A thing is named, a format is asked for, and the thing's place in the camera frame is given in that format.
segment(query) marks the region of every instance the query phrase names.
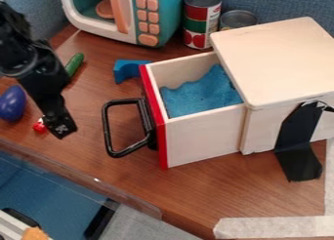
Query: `red can label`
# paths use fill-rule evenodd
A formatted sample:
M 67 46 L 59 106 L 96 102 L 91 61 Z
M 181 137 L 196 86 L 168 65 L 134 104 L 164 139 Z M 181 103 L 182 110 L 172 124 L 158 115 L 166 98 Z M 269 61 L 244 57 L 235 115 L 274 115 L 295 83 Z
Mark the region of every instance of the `red can label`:
M 210 34 L 218 30 L 222 4 L 210 8 L 185 6 L 185 44 L 195 49 L 211 47 Z

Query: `blue egg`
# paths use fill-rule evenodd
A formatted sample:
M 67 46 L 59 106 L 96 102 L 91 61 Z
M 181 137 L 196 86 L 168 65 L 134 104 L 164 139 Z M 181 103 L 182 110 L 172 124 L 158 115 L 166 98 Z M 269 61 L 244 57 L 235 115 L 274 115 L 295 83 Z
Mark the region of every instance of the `blue egg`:
M 26 96 L 20 86 L 12 86 L 0 97 L 0 118 L 7 121 L 19 120 L 25 109 Z

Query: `white toy microwave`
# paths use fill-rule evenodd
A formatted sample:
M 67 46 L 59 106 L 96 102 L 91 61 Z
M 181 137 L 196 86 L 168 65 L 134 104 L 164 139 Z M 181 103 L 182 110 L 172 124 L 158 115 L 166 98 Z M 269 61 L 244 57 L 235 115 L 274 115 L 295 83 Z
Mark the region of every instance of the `white toy microwave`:
M 161 47 L 180 25 L 183 0 L 108 0 L 113 19 L 98 15 L 102 1 L 62 0 L 67 18 L 79 29 L 128 43 Z

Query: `peach button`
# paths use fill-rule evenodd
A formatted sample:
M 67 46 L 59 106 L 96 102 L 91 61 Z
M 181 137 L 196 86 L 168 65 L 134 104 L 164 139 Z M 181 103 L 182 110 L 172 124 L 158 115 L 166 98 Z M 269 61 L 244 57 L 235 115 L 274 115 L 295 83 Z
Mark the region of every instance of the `peach button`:
M 159 8 L 159 1 L 158 0 L 148 0 L 147 8 L 151 11 L 157 11 Z
M 148 24 L 146 22 L 139 22 L 139 29 L 141 32 L 148 32 Z
M 150 24 L 149 25 L 149 32 L 151 34 L 159 34 L 160 33 L 160 26 L 158 24 Z
M 145 10 L 138 10 L 137 16 L 139 20 L 147 20 L 147 12 Z
M 148 13 L 148 20 L 153 23 L 158 23 L 159 22 L 159 14 L 156 12 L 149 12 Z
M 138 37 L 139 41 L 147 46 L 151 46 L 154 47 L 158 44 L 159 40 L 156 36 L 151 35 L 151 34 L 145 34 L 142 33 L 139 37 Z
M 136 6 L 139 9 L 145 9 L 146 8 L 146 0 L 136 0 Z

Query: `metal can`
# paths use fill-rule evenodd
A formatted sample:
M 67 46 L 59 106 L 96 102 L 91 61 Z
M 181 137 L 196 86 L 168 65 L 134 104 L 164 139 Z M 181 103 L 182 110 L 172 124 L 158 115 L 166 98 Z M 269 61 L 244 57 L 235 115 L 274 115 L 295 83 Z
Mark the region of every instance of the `metal can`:
M 219 26 L 222 0 L 184 0 L 184 41 L 194 49 L 211 47 L 210 34 Z
M 220 29 L 224 31 L 256 24 L 258 24 L 258 19 L 253 13 L 245 10 L 232 10 L 222 14 Z

